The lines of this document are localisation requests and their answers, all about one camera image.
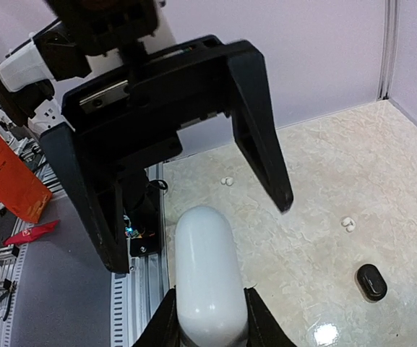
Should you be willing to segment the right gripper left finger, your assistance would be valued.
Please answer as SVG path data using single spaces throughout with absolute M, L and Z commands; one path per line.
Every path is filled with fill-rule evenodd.
M 133 347 L 179 346 L 176 289 L 170 289 Z

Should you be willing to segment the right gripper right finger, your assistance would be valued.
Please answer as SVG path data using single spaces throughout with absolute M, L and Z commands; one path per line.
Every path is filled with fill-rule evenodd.
M 283 332 L 255 288 L 245 288 L 248 311 L 248 347 L 296 347 Z

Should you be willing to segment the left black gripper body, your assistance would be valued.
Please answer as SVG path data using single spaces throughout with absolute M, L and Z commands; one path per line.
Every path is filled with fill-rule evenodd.
M 74 89 L 64 98 L 67 125 L 121 187 L 179 155 L 183 126 L 228 110 L 228 44 L 213 35 L 191 40 Z

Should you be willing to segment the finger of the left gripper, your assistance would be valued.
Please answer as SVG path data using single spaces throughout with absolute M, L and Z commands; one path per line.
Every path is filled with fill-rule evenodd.
M 277 209 L 285 213 L 293 204 L 293 191 L 275 130 L 265 58 L 247 40 L 225 48 L 235 143 Z
M 91 157 L 65 123 L 42 133 L 40 144 L 104 266 L 113 273 L 128 273 L 124 207 L 117 178 Z

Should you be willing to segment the white oval charging case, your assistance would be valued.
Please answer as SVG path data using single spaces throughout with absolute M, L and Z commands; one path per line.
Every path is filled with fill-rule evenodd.
M 233 233 L 216 209 L 187 210 L 175 232 L 176 310 L 188 346 L 245 346 L 248 311 Z

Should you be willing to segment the black oval charging case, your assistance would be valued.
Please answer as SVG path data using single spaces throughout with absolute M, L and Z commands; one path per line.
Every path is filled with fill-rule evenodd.
M 387 294 L 387 283 L 373 264 L 362 265 L 356 272 L 356 280 L 369 301 L 380 301 Z

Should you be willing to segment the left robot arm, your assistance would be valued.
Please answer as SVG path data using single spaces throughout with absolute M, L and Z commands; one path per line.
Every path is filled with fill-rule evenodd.
M 129 269 L 123 214 L 158 220 L 146 169 L 182 152 L 181 129 L 220 113 L 277 209 L 293 203 L 262 53 L 214 35 L 148 53 L 142 39 L 157 26 L 148 14 L 57 20 L 0 63 L 0 104 L 20 126 L 53 100 L 55 81 L 85 78 L 64 95 L 61 120 L 40 142 L 114 273 Z

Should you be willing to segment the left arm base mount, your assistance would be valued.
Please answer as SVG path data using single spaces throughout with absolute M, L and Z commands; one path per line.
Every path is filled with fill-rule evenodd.
M 161 193 L 168 187 L 160 179 L 149 180 L 140 170 L 121 181 L 126 235 L 132 257 L 160 253 L 162 249 Z

